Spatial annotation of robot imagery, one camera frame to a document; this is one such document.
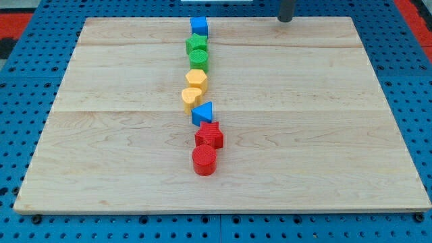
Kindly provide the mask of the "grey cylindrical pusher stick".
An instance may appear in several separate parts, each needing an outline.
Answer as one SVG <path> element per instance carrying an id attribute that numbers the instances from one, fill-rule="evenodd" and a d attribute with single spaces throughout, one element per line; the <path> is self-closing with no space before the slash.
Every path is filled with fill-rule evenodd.
<path id="1" fill-rule="evenodd" d="M 280 22 L 291 22 L 294 17 L 296 0 L 281 0 L 279 3 L 279 11 L 277 19 Z"/>

